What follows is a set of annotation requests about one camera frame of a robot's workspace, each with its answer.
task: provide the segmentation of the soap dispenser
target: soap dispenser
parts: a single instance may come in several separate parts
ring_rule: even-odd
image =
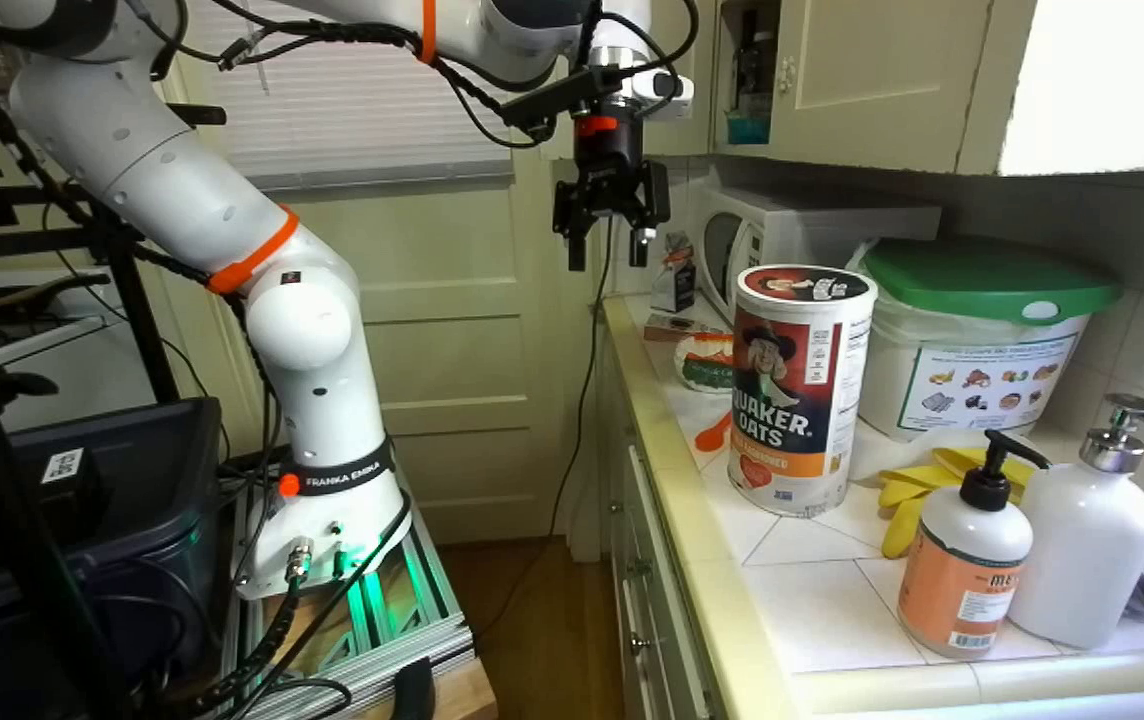
[[[1144,570],[1144,487],[1130,484],[1144,456],[1144,395],[1112,393],[1109,402],[1112,416],[1084,435],[1079,462],[1057,462],[1023,490],[1034,547],[1011,623],[1073,649],[1097,649],[1117,631]]]
[[[900,623],[938,655],[980,660],[997,649],[1017,595],[1020,565],[1033,547],[1033,522],[1007,505],[1007,456],[1045,456],[1002,430],[985,430],[985,466],[966,472],[958,490],[938,487],[900,580]]]

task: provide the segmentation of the cabinet door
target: cabinet door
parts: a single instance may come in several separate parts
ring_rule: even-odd
[[[950,171],[985,0],[782,0],[773,155]]]
[[[712,114],[712,8],[717,0],[692,0],[698,12],[698,32],[687,54],[676,64],[679,74],[696,84],[692,114],[656,114],[644,128],[648,155],[705,155],[706,143],[706,114]],[[679,48],[687,36],[687,8],[683,0],[651,0],[651,36],[664,52]]]

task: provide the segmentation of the wooden floor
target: wooden floor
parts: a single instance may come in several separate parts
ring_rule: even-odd
[[[620,720],[609,565],[571,565],[562,540],[448,542],[439,554],[498,720]]]

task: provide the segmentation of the window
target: window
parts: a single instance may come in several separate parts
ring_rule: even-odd
[[[189,45],[218,52],[237,36],[247,36],[247,20],[193,4]],[[439,71],[408,48],[311,45],[269,64],[211,67],[208,89],[204,99],[226,111],[226,160],[262,190],[511,171],[507,151],[473,128]]]

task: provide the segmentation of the label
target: label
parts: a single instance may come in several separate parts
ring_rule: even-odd
[[[924,643],[989,652],[1011,607],[1020,565],[946,553],[918,528],[900,585],[900,620]]]
[[[1046,406],[1076,337],[1027,345],[924,345],[900,402],[900,428],[1023,428]]]
[[[79,475],[79,466],[85,466],[85,447],[53,452],[38,484],[73,479],[73,475]]]
[[[867,313],[813,313],[864,297],[858,277],[754,267],[754,302],[736,302],[732,479],[773,508],[813,514],[839,501],[857,440]]]

